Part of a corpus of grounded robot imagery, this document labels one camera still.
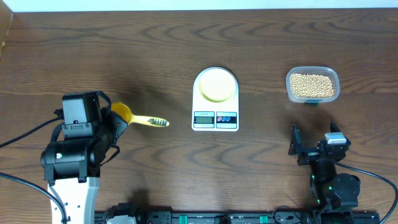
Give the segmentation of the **yellow plastic scoop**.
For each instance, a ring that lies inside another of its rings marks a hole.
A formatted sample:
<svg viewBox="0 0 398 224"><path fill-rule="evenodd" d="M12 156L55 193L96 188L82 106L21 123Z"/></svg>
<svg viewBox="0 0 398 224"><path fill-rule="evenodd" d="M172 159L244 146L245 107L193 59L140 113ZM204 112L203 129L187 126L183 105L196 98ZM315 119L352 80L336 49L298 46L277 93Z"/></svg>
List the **yellow plastic scoop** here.
<svg viewBox="0 0 398 224"><path fill-rule="evenodd" d="M120 115L120 117L122 117L122 119L128 124L137 123L157 128L167 127L170 124L166 119L163 118L134 115L130 108L121 102L113 103L111 105L111 109Z"/></svg>

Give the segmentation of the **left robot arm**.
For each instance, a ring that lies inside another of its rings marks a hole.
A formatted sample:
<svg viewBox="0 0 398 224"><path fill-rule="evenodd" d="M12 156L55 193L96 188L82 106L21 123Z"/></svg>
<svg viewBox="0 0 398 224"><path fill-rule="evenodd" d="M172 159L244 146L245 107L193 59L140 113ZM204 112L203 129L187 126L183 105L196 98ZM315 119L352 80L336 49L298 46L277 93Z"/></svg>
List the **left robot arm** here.
<svg viewBox="0 0 398 224"><path fill-rule="evenodd" d="M53 130L40 161L48 182L53 223L94 223L101 166L106 153L117 148L127 122L101 107L102 91L68 93L62 98L63 123Z"/></svg>

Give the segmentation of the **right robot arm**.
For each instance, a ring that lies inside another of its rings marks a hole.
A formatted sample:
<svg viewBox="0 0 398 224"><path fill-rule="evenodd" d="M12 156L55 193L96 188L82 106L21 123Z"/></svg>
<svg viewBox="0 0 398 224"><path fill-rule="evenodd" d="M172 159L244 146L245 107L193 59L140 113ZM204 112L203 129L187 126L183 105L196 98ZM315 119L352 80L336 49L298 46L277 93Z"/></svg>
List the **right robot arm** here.
<svg viewBox="0 0 398 224"><path fill-rule="evenodd" d="M300 130L292 126L288 155L297 156L298 165L310 166L310 190L318 203L302 215L301 223L379 223L376 213L353 211L358 207L359 177L336 171L335 163L346 157L350 145L334 122L315 147L305 147Z"/></svg>

